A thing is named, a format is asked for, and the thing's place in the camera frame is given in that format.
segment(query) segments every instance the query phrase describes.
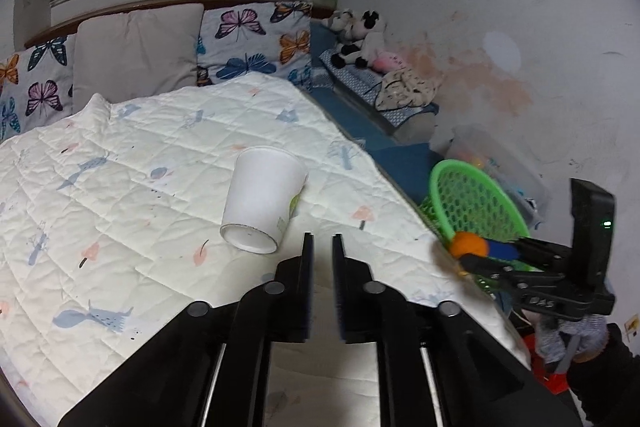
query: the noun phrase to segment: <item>basket rim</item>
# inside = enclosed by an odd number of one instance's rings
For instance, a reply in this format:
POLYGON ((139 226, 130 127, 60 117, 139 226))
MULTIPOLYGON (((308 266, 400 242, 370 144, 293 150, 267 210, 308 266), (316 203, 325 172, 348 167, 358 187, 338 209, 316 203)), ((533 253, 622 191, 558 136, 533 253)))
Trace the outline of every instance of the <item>basket rim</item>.
POLYGON ((516 220, 516 228, 520 228, 522 237, 530 237, 527 224, 524 222, 524 218, 520 214, 517 206, 513 201, 511 201, 511 198, 507 196, 505 191, 502 190, 502 187, 500 187, 500 185, 498 185, 491 176, 469 163, 461 160, 449 159, 438 162, 431 170, 431 176, 429 177, 429 197, 431 199, 431 204, 433 205, 434 213, 438 218, 438 224, 442 227, 442 233, 447 241, 451 241, 453 239, 456 235, 456 231, 453 230, 453 227, 449 224, 449 219, 442 219, 442 217, 446 217, 446 213, 442 206, 440 193, 438 192, 438 179, 443 171, 449 170, 450 168, 470 172, 474 177, 479 178, 481 182, 490 186, 495 191, 495 196, 500 200, 500 203, 507 207, 510 217, 516 220))

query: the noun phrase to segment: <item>wooden headboard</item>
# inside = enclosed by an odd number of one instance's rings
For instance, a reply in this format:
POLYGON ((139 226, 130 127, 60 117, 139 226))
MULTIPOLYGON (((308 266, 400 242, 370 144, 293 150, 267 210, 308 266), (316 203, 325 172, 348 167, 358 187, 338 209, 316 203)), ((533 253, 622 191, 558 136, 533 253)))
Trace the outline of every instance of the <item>wooden headboard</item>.
MULTIPOLYGON (((174 4, 184 4, 189 2, 197 2, 204 5, 205 10, 212 10, 215 8, 227 8, 236 6, 238 4, 247 4, 250 2, 272 2, 279 0, 147 0, 139 1, 129 4, 123 4, 120 6, 114 6, 104 10, 98 10, 95 12, 87 13, 70 21, 63 22, 57 26, 48 28, 47 30, 40 32, 36 36, 32 37, 24 43, 25 48, 31 48, 36 44, 42 44, 43 42, 50 41, 56 37, 64 37, 65 35, 71 35, 78 31, 78 26, 82 21, 97 17, 99 15, 110 15, 114 13, 128 13, 133 10, 146 10, 149 8, 161 8, 163 6, 171 6, 174 4)), ((331 8, 323 6, 314 6, 311 10, 311 16, 317 19, 325 19, 333 13, 331 8)))

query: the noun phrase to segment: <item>white paper cup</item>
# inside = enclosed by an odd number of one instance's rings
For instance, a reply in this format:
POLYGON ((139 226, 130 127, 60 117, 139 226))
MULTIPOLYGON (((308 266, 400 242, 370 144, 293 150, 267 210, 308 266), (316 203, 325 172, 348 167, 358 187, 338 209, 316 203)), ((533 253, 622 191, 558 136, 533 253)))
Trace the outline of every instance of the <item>white paper cup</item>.
POLYGON ((305 185, 306 166, 275 147, 250 147, 236 158, 220 235, 253 253, 277 250, 305 185))

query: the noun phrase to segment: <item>white quilt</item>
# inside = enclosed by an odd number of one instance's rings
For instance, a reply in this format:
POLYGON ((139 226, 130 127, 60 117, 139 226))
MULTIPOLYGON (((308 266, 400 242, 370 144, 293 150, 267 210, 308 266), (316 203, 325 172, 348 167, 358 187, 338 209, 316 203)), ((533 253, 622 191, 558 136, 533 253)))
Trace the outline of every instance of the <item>white quilt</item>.
POLYGON ((269 427, 379 424, 374 348, 337 338, 334 233, 377 279, 417 302, 460 302, 526 360, 369 155, 289 82, 250 73, 117 105, 96 95, 0 145, 0 366, 55 426, 190 301, 224 305, 269 280, 300 254, 303 232, 316 238, 313 334, 274 348, 269 427), (283 244, 262 256, 218 231, 236 156, 258 144, 309 169, 283 244))

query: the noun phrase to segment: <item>hand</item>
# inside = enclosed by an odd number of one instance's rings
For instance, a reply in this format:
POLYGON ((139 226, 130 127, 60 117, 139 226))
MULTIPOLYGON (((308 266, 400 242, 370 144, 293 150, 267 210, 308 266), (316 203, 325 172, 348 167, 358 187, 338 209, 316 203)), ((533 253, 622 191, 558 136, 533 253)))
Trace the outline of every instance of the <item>hand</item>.
POLYGON ((562 360, 566 353, 565 340, 574 335, 580 336, 574 362, 594 359, 603 352, 609 340, 607 319, 603 315, 587 315, 579 322, 543 316, 535 328, 536 352, 545 363, 562 360))

